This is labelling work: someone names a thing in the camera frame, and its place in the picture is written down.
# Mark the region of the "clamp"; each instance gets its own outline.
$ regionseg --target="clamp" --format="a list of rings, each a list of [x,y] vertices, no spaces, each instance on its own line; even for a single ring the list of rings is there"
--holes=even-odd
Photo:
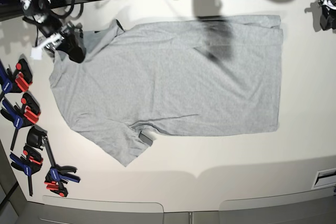
[[[56,164],[53,153],[51,152],[48,136],[46,133],[37,130],[35,127],[32,127],[27,135],[27,143],[32,145],[35,148],[41,149],[41,146],[44,146],[47,150],[47,154],[50,160],[51,168],[46,176],[45,184],[47,189],[52,191],[55,194],[58,194],[61,197],[68,196],[68,190],[63,185],[67,184],[68,181],[80,182],[80,178],[73,174],[76,173],[77,169],[72,166],[59,166]]]
[[[32,196],[33,183],[31,176],[41,170],[43,158],[36,150],[28,145],[24,147],[23,153],[26,155],[26,158],[22,156],[18,157],[14,153],[11,153],[9,157],[13,162],[10,165],[28,176],[29,195]]]
[[[19,109],[16,105],[12,107],[10,102],[8,102],[6,99],[2,101],[5,109],[1,109],[0,113],[5,119],[13,122],[15,127],[10,149],[11,151],[14,149],[19,129],[36,124],[40,115],[40,108],[30,94],[24,93],[21,99],[21,103],[22,107]]]
[[[32,84],[33,75],[25,59],[20,59],[15,68],[13,73],[9,68],[6,71],[0,61],[0,84],[2,86],[0,101],[7,93],[26,92]]]

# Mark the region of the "white table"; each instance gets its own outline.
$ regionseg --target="white table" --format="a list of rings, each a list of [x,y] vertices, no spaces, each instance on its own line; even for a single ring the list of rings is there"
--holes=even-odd
[[[47,56],[29,63],[34,72],[31,93],[40,103],[38,125],[48,131],[59,165],[77,167],[79,184],[66,187],[68,198],[118,202],[157,202],[165,212],[218,210],[231,199],[292,194],[311,189],[318,170],[336,167],[336,34],[316,33],[311,13],[316,0],[107,0],[84,4],[84,30],[107,28],[117,18],[125,29],[139,23],[188,20],[194,16],[276,14],[285,41],[279,129],[273,133],[228,137],[155,137],[152,147],[123,167],[89,140],[70,130],[49,88],[53,63]],[[77,16],[79,5],[72,16]],[[0,55],[13,68],[27,57],[36,28],[20,18],[1,22]],[[20,103],[21,95],[7,95]],[[14,153],[20,155],[29,129],[21,129]],[[0,117],[0,138],[6,154],[14,133]],[[29,201],[55,196],[43,184],[49,170],[47,153],[33,175],[34,195],[27,177],[14,170]]]

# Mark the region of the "gray fabric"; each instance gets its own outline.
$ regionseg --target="gray fabric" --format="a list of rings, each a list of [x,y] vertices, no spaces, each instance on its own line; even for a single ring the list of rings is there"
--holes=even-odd
[[[115,20],[85,33],[77,64],[55,54],[50,76],[71,129],[127,166],[148,144],[143,130],[225,136],[278,126],[279,16],[206,18],[137,25]]]

